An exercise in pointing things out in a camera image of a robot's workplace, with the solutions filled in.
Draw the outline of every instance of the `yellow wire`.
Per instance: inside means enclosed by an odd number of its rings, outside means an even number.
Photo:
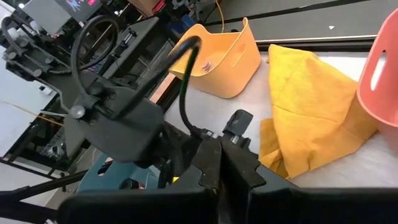
[[[221,16],[221,23],[222,23],[222,27],[221,27],[221,32],[223,33],[224,32],[224,15],[223,15],[223,11],[221,10],[221,6],[220,6],[220,4],[218,3],[218,0],[216,0],[216,4],[217,4],[217,8],[218,8],[218,10],[219,10],[219,12],[220,12],[220,16]]]
[[[37,115],[37,114],[35,114],[35,113],[33,113],[33,112],[31,112],[31,111],[25,109],[25,108],[22,108],[22,107],[17,106],[17,105],[13,105],[12,103],[8,103],[8,102],[6,102],[6,101],[4,101],[4,100],[0,100],[0,101],[2,101],[3,103],[7,103],[8,105],[14,106],[14,107],[16,107],[16,108],[18,108],[18,109],[20,109],[20,110],[22,110],[22,111],[25,111],[26,113],[30,113],[30,114],[32,114],[32,115],[34,115],[34,116],[36,116],[36,117],[38,117],[38,118],[40,118],[40,119],[43,119],[43,120],[45,120],[45,121],[48,121],[48,122],[50,122],[50,123],[53,123],[53,124],[56,124],[56,125],[59,125],[59,126],[63,127],[63,124],[58,123],[58,122],[56,122],[56,121],[53,121],[53,120],[51,120],[51,119],[45,118],[45,117],[43,117],[43,116],[41,116],[41,115]]]

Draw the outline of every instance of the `yellow plastic basket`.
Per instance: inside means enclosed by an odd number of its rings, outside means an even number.
[[[243,19],[242,32],[224,34],[211,34],[196,24],[179,43],[194,35],[202,39],[202,45],[192,70],[190,86],[222,98],[232,98],[241,93],[261,63],[248,19]],[[170,73],[182,79],[189,55],[190,52],[174,64]]]

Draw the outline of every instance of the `yellow towel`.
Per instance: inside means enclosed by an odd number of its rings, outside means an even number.
[[[272,119],[261,123],[259,160],[293,178],[355,152],[375,131],[358,84],[303,50],[269,47]]]

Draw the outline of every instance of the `yellow cloth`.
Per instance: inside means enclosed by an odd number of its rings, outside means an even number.
[[[358,84],[303,50],[269,47],[272,119],[261,123],[259,160],[293,178],[355,152],[375,131]]]

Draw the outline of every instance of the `pink plastic basket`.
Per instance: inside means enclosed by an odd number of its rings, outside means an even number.
[[[383,52],[386,62],[376,86],[371,88]],[[390,148],[398,152],[398,9],[384,21],[374,41],[357,96],[362,107],[376,120]]]

